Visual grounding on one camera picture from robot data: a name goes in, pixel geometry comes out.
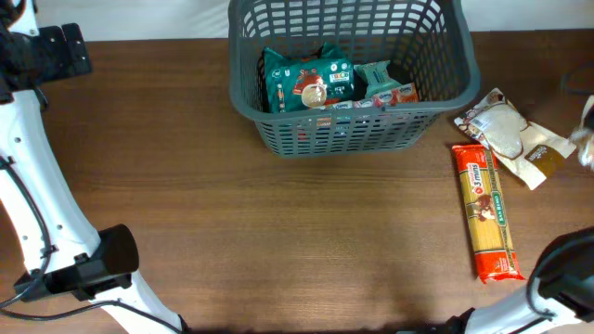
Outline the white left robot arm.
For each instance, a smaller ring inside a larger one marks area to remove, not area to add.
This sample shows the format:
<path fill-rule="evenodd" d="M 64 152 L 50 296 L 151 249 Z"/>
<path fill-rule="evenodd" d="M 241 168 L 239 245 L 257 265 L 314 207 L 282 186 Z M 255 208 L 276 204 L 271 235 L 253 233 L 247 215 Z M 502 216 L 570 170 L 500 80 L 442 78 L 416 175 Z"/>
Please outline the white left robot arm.
<path fill-rule="evenodd" d="M 19 238 L 25 273 L 15 302 L 70 294 L 83 303 L 66 318 L 102 309 L 129 333 L 187 333 L 139 272 L 126 225 L 96 230 L 75 201 L 49 145 L 42 113 L 44 83 L 91 73 L 76 23 L 41 28 L 33 0 L 1 4 L 1 202 Z"/>

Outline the multicolour tissue multipack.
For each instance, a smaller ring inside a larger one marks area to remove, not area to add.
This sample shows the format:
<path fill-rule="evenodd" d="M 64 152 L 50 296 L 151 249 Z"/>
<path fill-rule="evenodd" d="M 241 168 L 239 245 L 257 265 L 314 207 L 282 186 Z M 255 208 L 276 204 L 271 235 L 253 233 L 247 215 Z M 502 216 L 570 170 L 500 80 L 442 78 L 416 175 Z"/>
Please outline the multicolour tissue multipack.
<path fill-rule="evenodd" d="M 338 102 L 322 106 L 320 109 L 364 109 L 372 107 L 382 108 L 393 107 L 397 104 L 403 103 L 417 103 L 419 101 L 420 100 L 416 86 L 413 83 L 408 83 L 358 101 L 348 100 Z"/>

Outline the light blue snack bar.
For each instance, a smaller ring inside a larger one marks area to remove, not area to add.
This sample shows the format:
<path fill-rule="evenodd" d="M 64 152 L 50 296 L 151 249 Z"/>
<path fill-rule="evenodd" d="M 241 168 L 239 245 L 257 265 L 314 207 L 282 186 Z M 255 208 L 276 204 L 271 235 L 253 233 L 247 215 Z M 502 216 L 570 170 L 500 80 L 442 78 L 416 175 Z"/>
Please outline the light blue snack bar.
<path fill-rule="evenodd" d="M 354 65 L 355 72 L 367 85 L 365 98 L 402 85 L 390 76 L 389 65 L 389 60 Z"/>

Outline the green Nescafe coffee bag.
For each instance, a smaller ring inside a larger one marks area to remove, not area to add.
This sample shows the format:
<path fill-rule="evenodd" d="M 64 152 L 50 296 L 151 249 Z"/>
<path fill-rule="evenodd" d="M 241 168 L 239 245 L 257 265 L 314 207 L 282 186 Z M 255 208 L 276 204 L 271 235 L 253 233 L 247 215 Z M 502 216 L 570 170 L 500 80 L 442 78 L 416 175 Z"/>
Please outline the green Nescafe coffee bag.
<path fill-rule="evenodd" d="M 320 109 L 355 93 L 354 64 L 336 45 L 323 44 L 312 58 L 285 58 L 270 47 L 263 56 L 271 113 Z"/>

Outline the white rice pouch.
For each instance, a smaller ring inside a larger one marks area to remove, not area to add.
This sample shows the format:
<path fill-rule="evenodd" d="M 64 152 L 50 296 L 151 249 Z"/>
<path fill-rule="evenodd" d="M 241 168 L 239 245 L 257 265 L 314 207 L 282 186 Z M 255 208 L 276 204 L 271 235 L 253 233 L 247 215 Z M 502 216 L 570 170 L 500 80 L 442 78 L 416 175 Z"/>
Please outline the white rice pouch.
<path fill-rule="evenodd" d="M 454 124 L 490 149 L 499 162 L 534 190 L 576 150 L 567 138 L 524 118 L 501 90 L 491 90 Z"/>

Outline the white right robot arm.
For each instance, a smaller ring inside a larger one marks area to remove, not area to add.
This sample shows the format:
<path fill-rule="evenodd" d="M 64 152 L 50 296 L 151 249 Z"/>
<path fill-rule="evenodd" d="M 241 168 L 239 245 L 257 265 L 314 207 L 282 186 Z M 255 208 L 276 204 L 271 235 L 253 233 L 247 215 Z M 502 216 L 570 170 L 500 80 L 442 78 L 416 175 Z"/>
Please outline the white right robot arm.
<path fill-rule="evenodd" d="M 555 238 L 526 285 L 491 306 L 448 320 L 444 333 L 544 333 L 593 321 L 593 229 Z"/>

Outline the beige brown nut pouch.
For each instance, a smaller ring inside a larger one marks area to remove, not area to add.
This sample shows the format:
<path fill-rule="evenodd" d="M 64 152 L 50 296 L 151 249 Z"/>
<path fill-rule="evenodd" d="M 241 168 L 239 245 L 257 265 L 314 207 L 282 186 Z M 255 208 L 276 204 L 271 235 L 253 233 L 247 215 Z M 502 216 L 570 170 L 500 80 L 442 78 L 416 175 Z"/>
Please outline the beige brown nut pouch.
<path fill-rule="evenodd" d="M 570 136 L 570 141 L 578 149 L 577 158 L 580 164 L 590 170 L 593 170 L 593 100 L 594 96 L 588 97 L 580 124 Z"/>

